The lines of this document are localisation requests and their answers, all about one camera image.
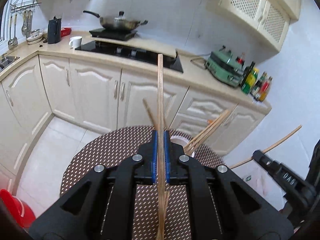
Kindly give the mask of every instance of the metal screw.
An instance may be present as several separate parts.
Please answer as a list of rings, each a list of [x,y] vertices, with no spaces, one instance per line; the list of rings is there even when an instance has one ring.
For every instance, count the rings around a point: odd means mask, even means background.
[[[227,170],[228,170],[228,168],[226,166],[224,166],[224,165],[220,165],[218,167],[218,171],[221,172],[221,173],[225,173],[225,172],[227,172]]]
[[[132,156],[132,159],[136,162],[141,161],[142,160],[142,155],[140,154],[136,154]]]
[[[101,165],[101,164],[95,166],[95,168],[94,168],[94,171],[95,171],[95,172],[101,172],[101,171],[103,171],[103,170],[104,170],[104,166]]]
[[[181,155],[179,157],[179,160],[182,161],[182,162],[187,162],[189,160],[189,156],[188,155]]]

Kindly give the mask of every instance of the white tile floor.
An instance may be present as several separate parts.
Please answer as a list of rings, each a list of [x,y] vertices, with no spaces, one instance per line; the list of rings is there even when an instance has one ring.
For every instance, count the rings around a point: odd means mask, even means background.
[[[54,117],[34,147],[17,197],[40,216],[58,198],[63,173],[72,158],[100,134]]]

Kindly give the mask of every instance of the wok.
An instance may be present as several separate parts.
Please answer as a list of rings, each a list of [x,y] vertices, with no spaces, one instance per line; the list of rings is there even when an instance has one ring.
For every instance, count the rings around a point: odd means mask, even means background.
[[[91,11],[83,11],[84,13],[89,13],[99,18],[102,27],[108,30],[118,30],[118,31],[132,31],[140,25],[146,25],[148,23],[145,20],[143,23],[137,20],[127,20],[124,18],[124,12],[120,11],[118,17],[106,16],[101,17],[98,13]]]

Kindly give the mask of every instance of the red bucket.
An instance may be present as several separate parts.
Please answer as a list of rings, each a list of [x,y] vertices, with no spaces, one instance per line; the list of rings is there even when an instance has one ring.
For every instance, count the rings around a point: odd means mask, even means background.
[[[0,190],[0,198],[21,227],[29,228],[32,222],[36,220],[35,214],[27,203],[15,196],[12,196],[5,189]]]

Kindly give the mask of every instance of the round table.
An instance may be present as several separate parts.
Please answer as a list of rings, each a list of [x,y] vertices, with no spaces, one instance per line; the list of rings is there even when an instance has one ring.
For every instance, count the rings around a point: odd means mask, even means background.
[[[106,167],[118,165],[125,158],[135,155],[140,144],[151,140],[151,126],[124,127],[102,135],[88,143],[71,161],[61,183],[60,196],[76,184],[97,164]],[[170,130],[171,135],[192,137],[183,132]],[[201,145],[195,158],[202,165],[215,168],[222,160],[207,146]],[[169,204],[165,222],[165,239],[191,239],[188,202],[185,186],[169,186]],[[158,193],[156,183],[152,186],[137,186],[133,221],[134,240],[155,239],[158,229]]]

